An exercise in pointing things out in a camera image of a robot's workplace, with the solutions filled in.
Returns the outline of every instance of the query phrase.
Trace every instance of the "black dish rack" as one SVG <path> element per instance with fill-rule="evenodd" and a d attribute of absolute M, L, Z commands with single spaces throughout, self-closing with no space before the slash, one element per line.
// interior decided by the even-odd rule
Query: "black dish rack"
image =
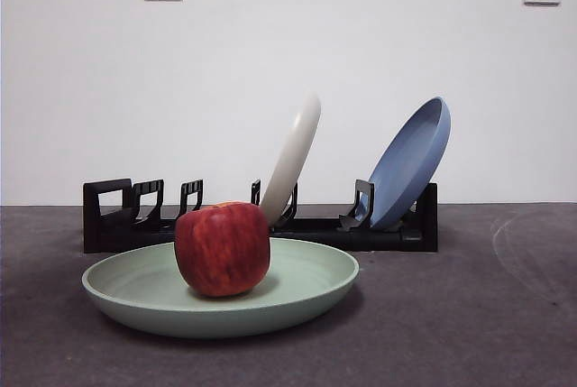
<path fill-rule="evenodd" d="M 103 214 L 99 195 L 122 191 L 122 207 Z M 355 200 L 348 214 L 329 218 L 297 217 L 298 185 L 293 188 L 290 203 L 270 236 L 313 241 L 347 251 L 437 252 L 437 187 L 428 183 L 417 203 L 399 222 L 386 231 L 370 229 L 374 185 L 356 180 Z M 156 193 L 156 205 L 139 218 L 141 196 Z M 180 208 L 174 218 L 162 218 L 160 209 L 164 195 L 164 180 L 132 184 L 130 179 L 88 182 L 83 186 L 84 252 L 125 252 L 127 250 L 174 241 L 177 219 L 188 211 L 188 197 L 197 196 L 192 210 L 202 205 L 203 181 L 185 182 L 180 188 Z M 361 195 L 367 197 L 366 212 L 357 218 Z M 252 184 L 251 202 L 259 205 L 261 182 Z"/>

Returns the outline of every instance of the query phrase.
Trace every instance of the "gray countertop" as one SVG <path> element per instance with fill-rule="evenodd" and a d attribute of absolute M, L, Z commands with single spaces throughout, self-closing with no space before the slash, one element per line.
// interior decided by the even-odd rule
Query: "gray countertop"
<path fill-rule="evenodd" d="M 574 386 L 577 205 L 444 205 L 439 253 L 353 253 L 306 324 L 200 341 L 102 315 L 81 207 L 2 207 L 2 385 Z"/>

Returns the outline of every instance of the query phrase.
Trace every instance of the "white wall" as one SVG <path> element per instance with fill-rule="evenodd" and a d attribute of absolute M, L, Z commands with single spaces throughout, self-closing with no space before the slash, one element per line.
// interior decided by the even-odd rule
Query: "white wall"
<path fill-rule="evenodd" d="M 300 200 L 352 200 L 428 98 L 453 131 L 443 202 L 577 200 L 577 0 L 3 0 L 3 203 L 85 181 L 266 183 L 309 91 Z"/>

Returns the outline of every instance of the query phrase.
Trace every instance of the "red apple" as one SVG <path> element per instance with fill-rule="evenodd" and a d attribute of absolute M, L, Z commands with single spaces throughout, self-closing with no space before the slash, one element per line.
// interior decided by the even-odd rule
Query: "red apple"
<path fill-rule="evenodd" d="M 247 202 L 190 211 L 177 220 L 174 251 L 180 274 L 200 294 L 245 292 L 269 269 L 267 219 Z"/>

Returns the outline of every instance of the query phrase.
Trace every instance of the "green plate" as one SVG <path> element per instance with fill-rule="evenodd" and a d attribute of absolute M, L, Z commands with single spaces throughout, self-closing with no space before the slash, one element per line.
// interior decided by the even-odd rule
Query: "green plate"
<path fill-rule="evenodd" d="M 251 291 L 208 299 L 180 276 L 174 244 L 120 253 L 88 268 L 82 284 L 110 318 L 164 336 L 249 336 L 295 326 L 329 310 L 351 288 L 359 264 L 326 245 L 270 239 L 270 268 Z"/>

